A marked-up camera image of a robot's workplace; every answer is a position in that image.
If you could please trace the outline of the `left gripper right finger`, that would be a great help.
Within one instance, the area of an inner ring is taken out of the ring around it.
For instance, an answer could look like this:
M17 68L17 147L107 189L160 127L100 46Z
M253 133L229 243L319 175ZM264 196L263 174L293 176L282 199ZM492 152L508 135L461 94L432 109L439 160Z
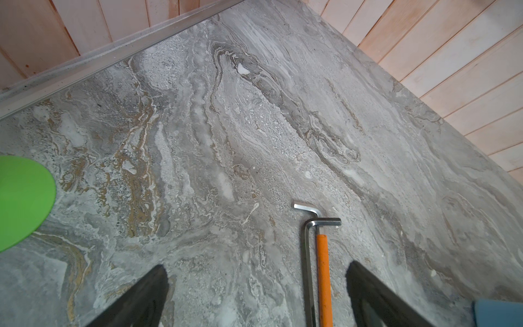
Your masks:
M432 325L358 261L345 277L357 326Z

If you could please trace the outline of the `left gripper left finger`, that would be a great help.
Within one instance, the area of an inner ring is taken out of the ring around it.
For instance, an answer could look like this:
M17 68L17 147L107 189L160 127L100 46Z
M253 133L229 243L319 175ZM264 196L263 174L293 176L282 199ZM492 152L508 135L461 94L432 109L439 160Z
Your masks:
M168 291L167 272L158 264L89 325L159 326Z

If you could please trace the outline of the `orange pencil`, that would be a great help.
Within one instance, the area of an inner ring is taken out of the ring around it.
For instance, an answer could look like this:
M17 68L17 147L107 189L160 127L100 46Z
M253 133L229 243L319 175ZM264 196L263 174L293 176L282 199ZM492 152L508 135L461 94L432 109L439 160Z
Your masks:
M333 327L332 293L330 280L330 261L328 252L328 237L318 234L317 241L317 269L320 304L320 326Z

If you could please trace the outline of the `blue plastic tool box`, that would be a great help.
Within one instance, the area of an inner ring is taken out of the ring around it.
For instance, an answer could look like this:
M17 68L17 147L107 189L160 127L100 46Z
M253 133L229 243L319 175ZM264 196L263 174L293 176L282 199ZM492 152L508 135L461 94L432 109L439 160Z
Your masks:
M477 327L523 327L521 302L481 299L473 304Z

